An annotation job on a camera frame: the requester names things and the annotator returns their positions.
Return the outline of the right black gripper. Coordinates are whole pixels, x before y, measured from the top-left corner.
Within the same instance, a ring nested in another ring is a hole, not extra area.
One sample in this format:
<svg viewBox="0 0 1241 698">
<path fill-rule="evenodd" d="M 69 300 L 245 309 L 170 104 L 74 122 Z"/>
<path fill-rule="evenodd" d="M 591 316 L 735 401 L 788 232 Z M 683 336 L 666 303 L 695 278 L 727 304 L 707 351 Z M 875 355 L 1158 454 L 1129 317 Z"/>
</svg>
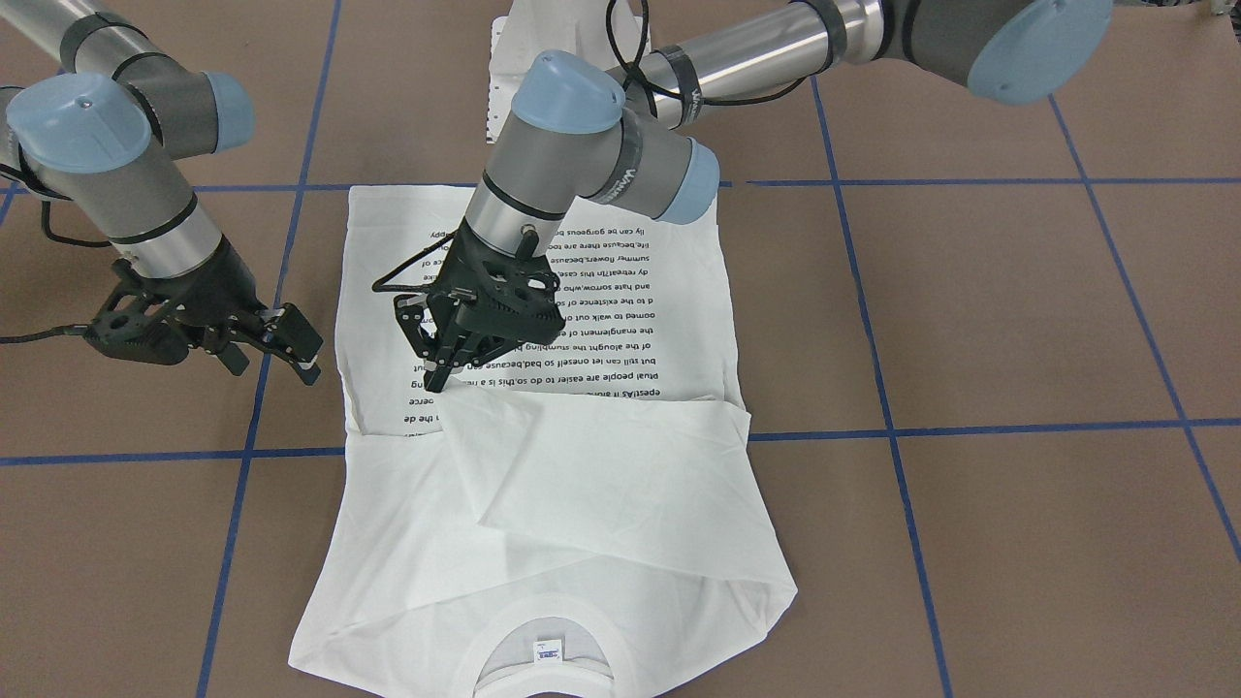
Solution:
<svg viewBox="0 0 1241 698">
<path fill-rule="evenodd" d="M 267 309 L 258 301 L 254 277 L 226 236 L 204 265 L 187 273 L 165 279 L 141 274 L 137 278 L 143 289 L 169 302 L 170 313 L 181 324 L 204 328 L 221 324 L 232 315 L 257 315 L 261 323 L 254 332 L 258 349 L 285 361 L 307 386 L 320 378 L 316 359 L 323 337 L 295 304 Z M 236 339 L 235 328 L 206 328 L 204 351 L 213 355 L 232 375 L 241 376 L 249 361 L 235 344 Z"/>
</svg>

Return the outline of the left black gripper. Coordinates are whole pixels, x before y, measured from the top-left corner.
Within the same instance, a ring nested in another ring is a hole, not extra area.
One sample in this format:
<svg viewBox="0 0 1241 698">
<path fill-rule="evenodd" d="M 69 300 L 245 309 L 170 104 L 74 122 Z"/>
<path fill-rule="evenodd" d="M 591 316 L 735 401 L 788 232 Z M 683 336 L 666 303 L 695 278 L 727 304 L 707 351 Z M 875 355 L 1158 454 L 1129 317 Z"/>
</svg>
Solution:
<svg viewBox="0 0 1241 698">
<path fill-rule="evenodd" d="M 455 230 L 428 297 L 395 297 L 400 332 L 423 361 L 423 388 L 442 392 L 453 370 L 496 361 L 525 343 L 549 345 L 563 330 L 558 277 L 536 256 L 524 225 L 514 256 L 496 252 L 465 224 Z"/>
</svg>

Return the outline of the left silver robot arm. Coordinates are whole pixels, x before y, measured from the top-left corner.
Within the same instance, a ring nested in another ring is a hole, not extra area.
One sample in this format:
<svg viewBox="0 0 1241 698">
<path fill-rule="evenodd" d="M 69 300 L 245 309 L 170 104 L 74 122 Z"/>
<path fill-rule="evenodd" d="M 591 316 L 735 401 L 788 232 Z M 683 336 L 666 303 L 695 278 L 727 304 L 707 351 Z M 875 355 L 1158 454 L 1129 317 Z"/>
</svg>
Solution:
<svg viewBox="0 0 1241 698">
<path fill-rule="evenodd" d="M 436 279 L 395 296 L 423 385 L 563 330 L 546 252 L 578 199 L 665 224 L 709 211 L 719 161 L 684 137 L 700 116 L 761 106 L 844 62 L 901 60 L 1001 106 L 1028 106 L 1090 62 L 1109 1 L 792 1 L 688 43 L 602 70 L 563 51 L 532 58 Z"/>
</svg>

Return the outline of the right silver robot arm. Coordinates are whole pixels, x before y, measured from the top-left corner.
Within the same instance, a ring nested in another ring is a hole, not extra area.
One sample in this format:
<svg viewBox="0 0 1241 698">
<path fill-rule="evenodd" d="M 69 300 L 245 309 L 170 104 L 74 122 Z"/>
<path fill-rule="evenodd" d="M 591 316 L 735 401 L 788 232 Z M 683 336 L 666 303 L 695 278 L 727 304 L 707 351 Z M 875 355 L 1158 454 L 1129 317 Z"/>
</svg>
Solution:
<svg viewBox="0 0 1241 698">
<path fill-rule="evenodd" d="M 48 212 L 74 202 L 118 252 L 118 286 L 88 324 L 60 327 L 120 361 L 174 365 L 192 349 L 244 373 L 242 344 L 311 385 L 321 337 L 290 303 L 262 304 L 254 277 L 177 159 L 249 142 L 251 97 L 192 72 L 98 1 L 5 1 L 2 17 L 62 75 L 2 88 L 2 176 Z"/>
</svg>

